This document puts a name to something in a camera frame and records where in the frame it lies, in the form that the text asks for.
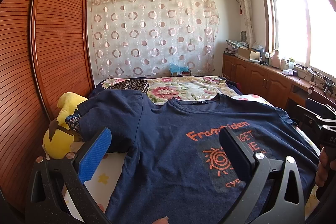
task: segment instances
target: window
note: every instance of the window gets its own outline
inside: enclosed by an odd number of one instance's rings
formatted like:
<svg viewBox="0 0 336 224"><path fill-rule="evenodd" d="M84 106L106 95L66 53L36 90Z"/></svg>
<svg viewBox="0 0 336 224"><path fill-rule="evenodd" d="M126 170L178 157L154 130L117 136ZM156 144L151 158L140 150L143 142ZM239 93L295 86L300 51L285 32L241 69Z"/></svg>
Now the window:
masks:
<svg viewBox="0 0 336 224"><path fill-rule="evenodd" d="M336 12L328 0L264 0L269 51L336 77Z"/></svg>

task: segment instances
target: silver bolt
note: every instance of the silver bolt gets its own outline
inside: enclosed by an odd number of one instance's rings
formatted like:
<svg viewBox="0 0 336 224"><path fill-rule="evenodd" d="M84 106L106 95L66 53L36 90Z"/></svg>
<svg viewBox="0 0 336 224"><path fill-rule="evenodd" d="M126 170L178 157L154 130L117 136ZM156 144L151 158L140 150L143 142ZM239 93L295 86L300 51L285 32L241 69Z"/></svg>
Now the silver bolt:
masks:
<svg viewBox="0 0 336 224"><path fill-rule="evenodd" d="M256 154L255 154L255 157L256 157L257 159L260 159L260 160L262 160L263 158L265 158L264 154L261 153L261 152L256 153Z"/></svg>
<svg viewBox="0 0 336 224"><path fill-rule="evenodd" d="M39 157L37 157L37 159L36 159L36 162L39 164L40 162L42 162L43 161L43 157L42 156L39 156Z"/></svg>
<svg viewBox="0 0 336 224"><path fill-rule="evenodd" d="M67 154L67 159L69 159L69 160L73 159L74 157L75 157L75 153L73 153L73 152L69 152Z"/></svg>
<svg viewBox="0 0 336 224"><path fill-rule="evenodd" d="M290 164L293 164L293 163L295 163L295 160L294 160L294 158L293 158L293 157L291 157L291 156L288 156L288 157L287 157L287 161L288 161Z"/></svg>

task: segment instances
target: yellow plush toy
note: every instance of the yellow plush toy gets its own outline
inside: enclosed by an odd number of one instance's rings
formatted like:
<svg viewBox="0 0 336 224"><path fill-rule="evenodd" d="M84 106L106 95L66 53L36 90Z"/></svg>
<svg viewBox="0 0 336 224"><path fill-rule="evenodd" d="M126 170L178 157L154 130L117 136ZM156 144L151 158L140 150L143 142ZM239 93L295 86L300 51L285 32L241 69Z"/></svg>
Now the yellow plush toy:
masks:
<svg viewBox="0 0 336 224"><path fill-rule="evenodd" d="M60 99L58 100L57 107L60 108L60 112L56 121L58 125L69 130L68 124L65 122L66 117L72 115L77 109L77 105L86 101L85 97L82 97L73 92L64 93ZM67 153L73 151L70 147L74 142L74 137L69 135L59 129L55 130L55 134L53 135L51 141L49 139L49 130L46 131L43 138L43 146L49 156L54 159L62 159Z"/></svg>

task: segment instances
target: navy blue t-shirt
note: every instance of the navy blue t-shirt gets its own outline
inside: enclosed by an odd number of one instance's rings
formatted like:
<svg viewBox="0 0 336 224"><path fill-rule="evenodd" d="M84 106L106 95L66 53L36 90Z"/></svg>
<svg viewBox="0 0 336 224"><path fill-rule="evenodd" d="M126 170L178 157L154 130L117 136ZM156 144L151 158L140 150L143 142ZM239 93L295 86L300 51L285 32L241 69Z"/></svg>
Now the navy blue t-shirt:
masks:
<svg viewBox="0 0 336 224"><path fill-rule="evenodd" d="M108 152L127 152L105 212L114 224L150 224L165 216L170 224L217 224L245 187L219 143L223 127L252 154L293 156L305 196L314 183L318 157L276 107L222 94L204 104L171 99L157 106L139 91L105 90L78 110L85 141L106 126L112 132Z"/></svg>

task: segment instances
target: wall curtain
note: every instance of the wall curtain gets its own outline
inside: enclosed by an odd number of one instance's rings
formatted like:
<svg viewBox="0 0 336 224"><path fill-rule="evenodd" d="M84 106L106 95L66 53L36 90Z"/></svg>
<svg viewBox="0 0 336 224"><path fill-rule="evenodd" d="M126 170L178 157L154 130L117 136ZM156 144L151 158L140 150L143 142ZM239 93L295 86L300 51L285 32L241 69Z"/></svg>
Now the wall curtain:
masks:
<svg viewBox="0 0 336 224"><path fill-rule="evenodd" d="M253 29L252 29L251 0L239 0L239 1L240 1L241 10L243 11L243 16L244 16L247 41L250 47L252 47L252 45L255 42L255 36L254 36Z"/></svg>
<svg viewBox="0 0 336 224"><path fill-rule="evenodd" d="M170 64L193 75L214 70L213 0L89 0L88 6L100 77L160 77Z"/></svg>

